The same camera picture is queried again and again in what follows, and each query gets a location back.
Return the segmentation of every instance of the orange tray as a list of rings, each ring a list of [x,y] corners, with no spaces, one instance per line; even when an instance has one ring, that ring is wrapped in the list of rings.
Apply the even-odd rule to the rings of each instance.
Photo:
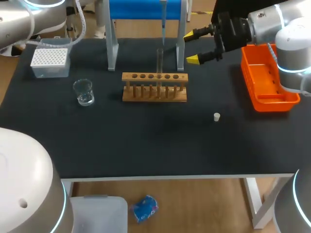
[[[276,46],[271,46],[276,53]],[[267,45],[242,48],[241,67],[256,111],[286,112],[300,102],[298,94],[280,86],[278,68]]]

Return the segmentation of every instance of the white pipette tip box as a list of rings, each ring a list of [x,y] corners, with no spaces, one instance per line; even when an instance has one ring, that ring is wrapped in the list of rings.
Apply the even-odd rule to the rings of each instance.
[[[68,77],[70,68],[68,49],[36,49],[30,66],[37,78]]]
[[[219,121],[220,114],[219,113],[214,113],[214,121]]]

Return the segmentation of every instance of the black tabletop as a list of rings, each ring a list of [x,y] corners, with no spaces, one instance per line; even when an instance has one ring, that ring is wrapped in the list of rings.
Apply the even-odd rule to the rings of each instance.
[[[175,42],[165,41],[164,72],[176,71]],[[257,113],[239,50],[185,64],[187,103],[122,102],[122,72],[155,72],[160,46],[161,39],[119,39],[116,71],[108,72],[105,41],[86,39],[71,51],[68,78],[41,80],[28,47],[0,107],[0,127],[39,141],[61,178],[294,173],[311,162],[311,100],[288,113]],[[187,43],[185,56],[213,48],[203,38]],[[92,106],[77,103],[72,84],[80,78],[93,82]]]

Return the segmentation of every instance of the floor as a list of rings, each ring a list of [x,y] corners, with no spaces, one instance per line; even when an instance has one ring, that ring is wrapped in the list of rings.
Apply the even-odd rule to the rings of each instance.
[[[193,0],[192,11],[212,11],[213,0]],[[207,26],[211,14],[192,15],[187,31]],[[87,37],[95,31],[94,15],[86,14]],[[118,37],[160,37],[159,21],[117,20]],[[177,22],[167,23],[167,37],[177,35]],[[63,30],[44,37],[62,36]],[[0,56],[0,102],[15,70],[18,58]],[[257,179],[261,194],[273,178]],[[74,196],[107,194],[126,199],[128,205],[145,195],[153,196],[159,211],[149,220],[137,224],[129,214],[129,233],[275,233],[270,222],[263,230],[253,230],[245,188],[240,179],[117,181],[76,183]]]

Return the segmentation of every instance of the wooden test tube rack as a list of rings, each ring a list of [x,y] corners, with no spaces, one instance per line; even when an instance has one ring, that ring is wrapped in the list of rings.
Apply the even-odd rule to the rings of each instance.
[[[188,74],[163,73],[161,77],[157,77],[156,73],[124,72],[122,81],[126,83],[123,89],[123,101],[187,102],[185,84],[188,82]]]

